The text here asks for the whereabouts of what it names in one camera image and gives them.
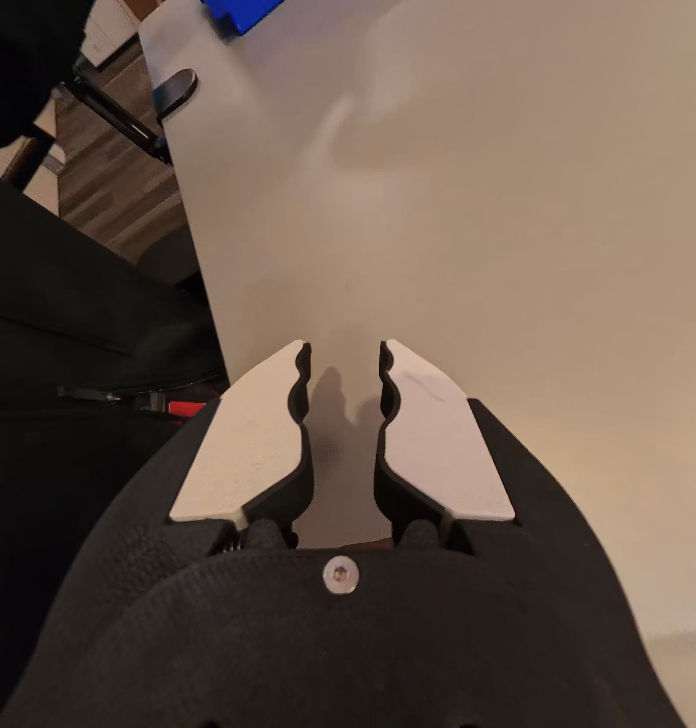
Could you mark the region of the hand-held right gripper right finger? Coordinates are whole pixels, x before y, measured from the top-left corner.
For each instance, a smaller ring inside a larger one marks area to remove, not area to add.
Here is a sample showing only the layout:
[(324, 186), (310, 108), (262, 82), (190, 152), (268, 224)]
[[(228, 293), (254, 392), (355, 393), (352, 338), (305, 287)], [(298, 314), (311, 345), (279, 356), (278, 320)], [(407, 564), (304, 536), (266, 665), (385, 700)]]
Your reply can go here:
[(451, 377), (396, 339), (380, 343), (374, 498), (400, 541), (414, 521), (512, 523), (516, 512), (471, 409)]

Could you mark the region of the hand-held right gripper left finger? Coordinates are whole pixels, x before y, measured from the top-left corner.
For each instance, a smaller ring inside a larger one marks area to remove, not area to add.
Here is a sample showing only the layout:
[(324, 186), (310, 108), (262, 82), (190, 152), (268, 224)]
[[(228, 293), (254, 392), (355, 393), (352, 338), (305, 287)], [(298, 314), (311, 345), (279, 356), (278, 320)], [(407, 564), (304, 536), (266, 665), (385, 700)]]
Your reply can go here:
[(288, 526), (314, 492), (308, 411), (311, 346), (295, 340), (245, 373), (218, 401), (169, 513), (175, 523), (259, 519)]

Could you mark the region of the blue bin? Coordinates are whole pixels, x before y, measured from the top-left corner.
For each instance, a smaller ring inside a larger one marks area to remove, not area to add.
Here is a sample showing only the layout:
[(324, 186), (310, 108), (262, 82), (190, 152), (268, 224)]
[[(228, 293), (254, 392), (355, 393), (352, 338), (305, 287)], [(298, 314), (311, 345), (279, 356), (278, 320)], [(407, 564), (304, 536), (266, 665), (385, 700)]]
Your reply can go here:
[(268, 17), (283, 1), (201, 1), (217, 32), (241, 37)]

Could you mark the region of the person's left forearm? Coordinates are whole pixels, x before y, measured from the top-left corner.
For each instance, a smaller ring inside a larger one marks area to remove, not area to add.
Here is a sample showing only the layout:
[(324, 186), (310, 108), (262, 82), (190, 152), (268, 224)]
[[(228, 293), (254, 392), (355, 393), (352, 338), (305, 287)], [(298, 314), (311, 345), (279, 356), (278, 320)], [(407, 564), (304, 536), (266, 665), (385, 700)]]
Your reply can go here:
[(0, 1), (0, 149), (22, 137), (80, 56), (94, 1)]

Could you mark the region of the person's torso black jacket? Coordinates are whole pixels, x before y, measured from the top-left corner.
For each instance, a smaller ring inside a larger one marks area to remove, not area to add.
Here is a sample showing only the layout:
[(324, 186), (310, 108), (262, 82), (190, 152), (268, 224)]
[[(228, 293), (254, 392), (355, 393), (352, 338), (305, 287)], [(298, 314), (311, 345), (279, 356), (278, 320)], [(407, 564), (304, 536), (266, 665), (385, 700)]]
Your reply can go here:
[(110, 503), (228, 378), (208, 304), (0, 179), (0, 712)]

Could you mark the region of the black office chair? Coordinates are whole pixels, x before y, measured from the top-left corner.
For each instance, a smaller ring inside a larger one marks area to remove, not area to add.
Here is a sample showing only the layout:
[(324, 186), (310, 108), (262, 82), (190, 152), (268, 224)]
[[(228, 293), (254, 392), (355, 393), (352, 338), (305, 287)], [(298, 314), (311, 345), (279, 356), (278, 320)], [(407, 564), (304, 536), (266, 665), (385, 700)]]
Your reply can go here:
[[(63, 82), (63, 86), (76, 100), (91, 109), (149, 157), (165, 165), (172, 165), (166, 137), (152, 132), (89, 78), (79, 72), (74, 73), (72, 78)], [(156, 122), (162, 124), (168, 116), (187, 104), (197, 87), (198, 78), (191, 68), (178, 71), (157, 86), (151, 94)]]

